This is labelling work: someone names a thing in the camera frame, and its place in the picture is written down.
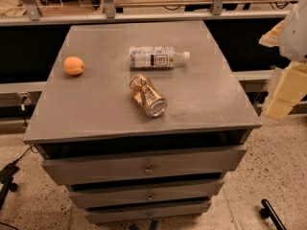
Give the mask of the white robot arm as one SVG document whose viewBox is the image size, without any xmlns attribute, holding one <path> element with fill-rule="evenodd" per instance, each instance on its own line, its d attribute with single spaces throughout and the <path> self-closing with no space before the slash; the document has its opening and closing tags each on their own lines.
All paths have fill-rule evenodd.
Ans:
<svg viewBox="0 0 307 230">
<path fill-rule="evenodd" d="M 285 19 L 263 34 L 259 43 L 279 47 L 290 64 L 272 78 L 272 90 L 264 109 L 274 120 L 284 119 L 307 94 L 307 0 L 299 0 Z"/>
</svg>

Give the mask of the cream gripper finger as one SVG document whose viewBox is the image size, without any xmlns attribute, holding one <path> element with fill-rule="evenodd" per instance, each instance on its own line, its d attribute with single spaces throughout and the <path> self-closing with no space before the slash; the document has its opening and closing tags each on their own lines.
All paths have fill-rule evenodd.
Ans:
<svg viewBox="0 0 307 230">
<path fill-rule="evenodd" d="M 274 120 L 282 120 L 306 95 L 307 63 L 292 61 L 281 71 L 265 114 Z"/>
<path fill-rule="evenodd" d="M 268 32 L 261 36 L 261 38 L 259 39 L 259 43 L 266 47 L 278 47 L 282 26 L 283 21 L 280 21 Z"/>
</svg>

